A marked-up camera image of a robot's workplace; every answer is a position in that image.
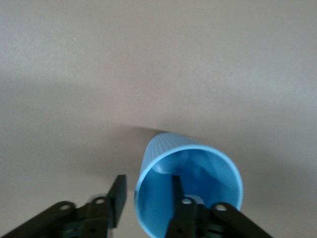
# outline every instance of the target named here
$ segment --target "cup rim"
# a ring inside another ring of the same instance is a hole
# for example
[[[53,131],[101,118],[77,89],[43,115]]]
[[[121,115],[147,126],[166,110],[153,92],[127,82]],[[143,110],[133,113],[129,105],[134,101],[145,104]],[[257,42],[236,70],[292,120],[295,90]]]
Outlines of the cup rim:
[[[187,144],[187,145],[181,145],[181,146],[176,146],[172,149],[169,149],[167,151],[165,151],[164,153],[160,154],[159,156],[157,156],[154,160],[152,160],[148,166],[140,173],[136,188],[135,188],[135,193],[134,193],[134,208],[135,208],[135,212],[136,212],[136,216],[139,220],[139,223],[141,225],[141,227],[143,228],[143,230],[150,235],[151,237],[156,237],[145,225],[143,219],[141,219],[141,214],[138,208],[138,202],[139,202],[139,191],[142,185],[142,182],[144,181],[146,175],[149,173],[149,171],[152,169],[152,167],[161,159],[165,158],[168,155],[171,155],[173,153],[182,151],[182,150],[204,150],[213,154],[216,154],[218,157],[220,157],[221,159],[223,159],[232,169],[236,179],[237,179],[237,183],[238,183],[238,200],[237,200],[237,204],[232,204],[233,206],[235,206],[238,210],[240,210],[241,205],[242,205],[242,200],[243,200],[243,184],[242,184],[242,179],[240,176],[240,173],[238,171],[238,168],[236,167],[236,165],[231,161],[231,159],[226,156],[224,153],[222,153],[221,151],[212,148],[210,146],[206,146],[206,145],[202,145],[202,144]]]

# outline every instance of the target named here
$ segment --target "black plastic bracket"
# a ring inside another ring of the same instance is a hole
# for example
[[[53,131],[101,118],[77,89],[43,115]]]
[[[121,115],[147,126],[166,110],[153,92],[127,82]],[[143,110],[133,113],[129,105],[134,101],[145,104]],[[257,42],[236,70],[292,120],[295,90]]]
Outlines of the black plastic bracket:
[[[126,197],[126,175],[118,175],[107,196],[80,208],[72,202],[59,202],[2,238],[111,238]]]
[[[174,216],[165,238],[272,238],[228,203],[212,208],[185,197],[180,176],[172,176]]]

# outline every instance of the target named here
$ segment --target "blue plastic cup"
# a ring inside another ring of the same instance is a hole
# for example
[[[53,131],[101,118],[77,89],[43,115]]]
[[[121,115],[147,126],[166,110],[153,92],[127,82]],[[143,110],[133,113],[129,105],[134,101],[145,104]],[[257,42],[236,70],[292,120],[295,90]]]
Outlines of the blue plastic cup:
[[[147,145],[134,195],[139,223],[152,238],[165,236],[173,216],[172,175],[180,176],[186,195],[206,207],[218,202],[241,207],[242,180],[226,155],[182,135],[159,134]]]

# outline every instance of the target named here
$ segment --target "screw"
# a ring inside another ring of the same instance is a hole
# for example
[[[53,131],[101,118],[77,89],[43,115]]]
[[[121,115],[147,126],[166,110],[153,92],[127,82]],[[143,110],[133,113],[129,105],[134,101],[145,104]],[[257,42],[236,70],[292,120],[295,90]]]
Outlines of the screw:
[[[224,211],[227,210],[227,208],[226,208],[225,206],[223,206],[222,204],[217,204],[217,205],[216,205],[216,209],[217,209],[218,211],[221,211],[221,212],[224,212]]]
[[[189,198],[184,198],[182,200],[182,203],[184,203],[184,204],[192,204],[192,200],[190,200]]]

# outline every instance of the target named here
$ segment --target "metal bolt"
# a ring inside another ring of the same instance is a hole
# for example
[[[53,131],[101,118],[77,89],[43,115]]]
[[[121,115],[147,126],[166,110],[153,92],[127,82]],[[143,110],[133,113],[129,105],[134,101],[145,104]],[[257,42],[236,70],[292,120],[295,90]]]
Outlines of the metal bolt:
[[[217,205],[216,205],[216,209],[217,209],[218,211],[221,211],[221,212],[224,212],[224,211],[227,210],[227,208],[226,208],[225,206],[223,206],[222,204],[217,204]]]
[[[105,200],[102,199],[102,198],[96,200],[96,204],[101,204],[101,203],[104,203],[104,202],[105,202]]]
[[[70,208],[69,205],[63,205],[63,206],[61,206],[59,209],[62,210],[62,211],[64,211],[64,210],[67,210],[68,208]]]
[[[184,203],[184,204],[192,204],[192,200],[190,200],[189,198],[184,198],[182,200],[182,203]]]

